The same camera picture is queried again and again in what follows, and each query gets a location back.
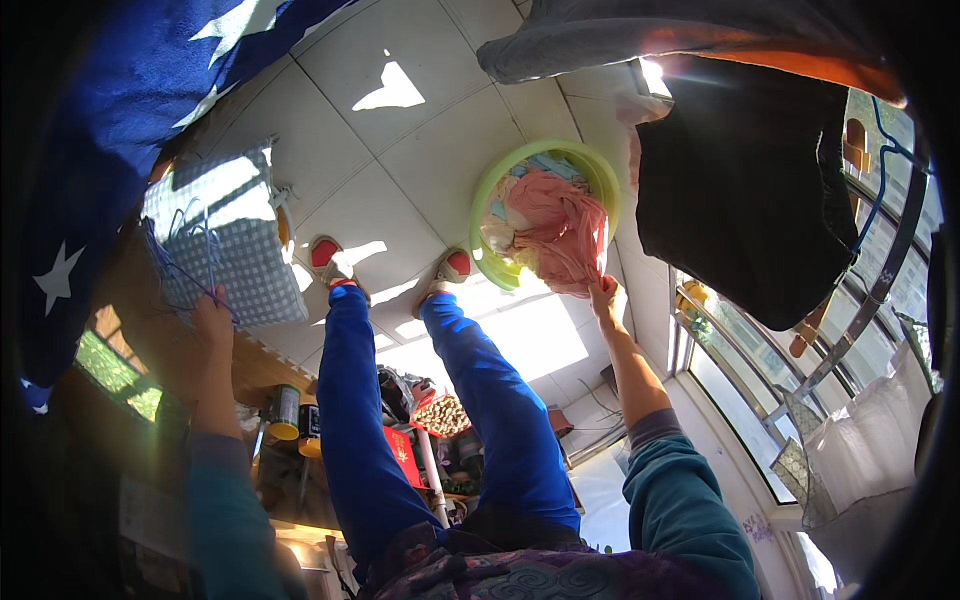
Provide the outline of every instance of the white star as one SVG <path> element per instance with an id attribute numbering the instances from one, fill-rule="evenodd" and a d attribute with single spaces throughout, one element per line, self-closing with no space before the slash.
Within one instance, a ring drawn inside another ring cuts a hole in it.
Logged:
<path id="1" fill-rule="evenodd" d="M 77 264 L 77 259 L 81 253 L 86 250 L 86 246 L 74 252 L 69 258 L 66 256 L 66 240 L 60 244 L 60 252 L 57 252 L 57 258 L 54 259 L 54 266 L 46 275 L 34 276 L 36 285 L 40 286 L 43 293 L 47 295 L 47 311 L 43 316 L 50 314 L 50 309 L 54 307 L 57 298 L 70 298 L 70 272 L 73 266 Z"/>
<path id="2" fill-rule="evenodd" d="M 210 65 L 233 49 L 241 37 L 266 32 L 276 24 L 276 9 L 287 0 L 243 0 L 239 6 L 223 16 L 212 19 L 190 40 L 218 37 L 220 43 L 213 51 Z"/>
<path id="3" fill-rule="evenodd" d="M 210 88 L 210 91 L 209 93 L 206 94 L 206 97 L 204 97 L 200 101 L 200 103 L 197 104 L 197 107 L 191 110 L 190 114 L 186 115 L 181 120 L 174 123 L 173 127 L 171 127 L 170 129 L 173 129 L 174 127 L 186 127 L 187 125 L 190 125 L 200 117 L 204 116 L 206 112 L 211 108 L 213 108 L 213 105 L 217 104 L 217 101 L 220 100 L 220 98 L 224 94 L 232 90 L 235 85 L 236 85 L 236 82 L 234 82 L 230 87 L 228 87 L 224 91 L 217 93 L 217 86 L 215 84 L 213 87 Z"/>

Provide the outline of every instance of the light blue cloth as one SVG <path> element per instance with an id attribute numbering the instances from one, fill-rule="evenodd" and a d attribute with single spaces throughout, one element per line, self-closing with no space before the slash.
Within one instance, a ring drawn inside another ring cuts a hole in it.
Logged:
<path id="1" fill-rule="evenodd" d="M 566 158 L 560 158 L 557 160 L 546 152 L 541 152 L 538 155 L 533 155 L 527 158 L 527 164 L 531 167 L 536 167 L 543 171 L 544 173 L 549 173 L 551 175 L 556 175 L 560 179 L 570 183 L 575 177 L 581 177 L 580 171 L 570 164 Z"/>
<path id="2" fill-rule="evenodd" d="M 507 220 L 507 209 L 504 208 L 502 202 L 496 202 L 490 204 L 490 214 L 494 217 L 499 217 L 504 221 Z"/>

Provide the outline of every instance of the orange fabric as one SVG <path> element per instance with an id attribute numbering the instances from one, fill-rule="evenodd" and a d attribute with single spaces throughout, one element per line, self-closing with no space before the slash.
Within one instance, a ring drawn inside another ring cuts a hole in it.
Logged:
<path id="1" fill-rule="evenodd" d="M 692 50 L 694 47 L 713 50 Z M 772 38 L 709 23 L 677 23 L 644 32 L 640 56 L 692 54 L 767 66 L 861 89 L 895 107 L 906 106 L 893 72 L 846 48 L 802 39 Z"/>
<path id="2" fill-rule="evenodd" d="M 877 96 L 895 107 L 905 107 L 906 99 L 893 74 L 874 69 L 854 60 L 839 57 L 811 56 L 790 50 L 736 50 L 732 52 L 698 52 L 709 59 L 733 60 L 757 66 L 796 73 L 804 77 L 846 85 Z"/>

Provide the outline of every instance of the sunlight patch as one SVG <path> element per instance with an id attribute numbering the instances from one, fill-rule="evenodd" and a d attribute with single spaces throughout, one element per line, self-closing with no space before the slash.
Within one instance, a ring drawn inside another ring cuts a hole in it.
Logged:
<path id="1" fill-rule="evenodd" d="M 383 82 L 383 87 L 375 89 L 361 98 L 359 102 L 353 105 L 354 110 L 371 110 L 383 107 L 408 108 L 426 102 L 396 60 L 391 60 L 383 66 L 380 81 Z"/>

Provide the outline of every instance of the blue blanket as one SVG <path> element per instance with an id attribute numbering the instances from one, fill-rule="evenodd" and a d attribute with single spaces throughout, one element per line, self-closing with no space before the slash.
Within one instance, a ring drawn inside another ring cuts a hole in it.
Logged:
<path id="1" fill-rule="evenodd" d="M 103 259 L 163 145 L 353 1 L 134 0 L 107 14 L 61 91 L 23 229 L 26 379 L 49 387 L 73 361 Z"/>

